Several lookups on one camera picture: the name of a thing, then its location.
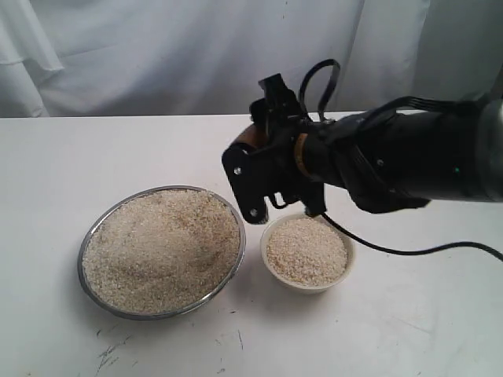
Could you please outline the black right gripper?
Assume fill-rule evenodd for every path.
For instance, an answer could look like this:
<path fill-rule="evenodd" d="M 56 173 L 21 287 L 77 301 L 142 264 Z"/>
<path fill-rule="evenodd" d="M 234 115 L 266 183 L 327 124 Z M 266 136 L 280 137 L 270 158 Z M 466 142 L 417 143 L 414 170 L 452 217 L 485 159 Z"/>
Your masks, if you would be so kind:
<path fill-rule="evenodd" d="M 296 202 L 305 214 L 326 212 L 325 187 L 315 182 L 302 163 L 303 142 L 310 118 L 296 100 L 250 105 L 259 143 L 232 143 L 222 154 L 222 165 L 242 218 L 252 225 L 269 220 L 265 198 L 278 210 Z"/>

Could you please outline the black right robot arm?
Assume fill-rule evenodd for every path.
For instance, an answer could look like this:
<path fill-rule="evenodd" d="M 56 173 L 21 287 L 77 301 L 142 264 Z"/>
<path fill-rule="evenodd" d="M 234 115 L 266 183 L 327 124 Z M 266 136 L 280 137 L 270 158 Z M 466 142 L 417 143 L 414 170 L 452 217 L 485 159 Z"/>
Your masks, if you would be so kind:
<path fill-rule="evenodd" d="M 502 199 L 500 100 L 422 101 L 403 97 L 338 120 L 275 114 L 255 103 L 259 122 L 222 154 L 244 220 L 268 207 L 302 203 L 323 214 L 325 186 L 346 190 L 371 214 L 425 207 L 434 199 Z"/>

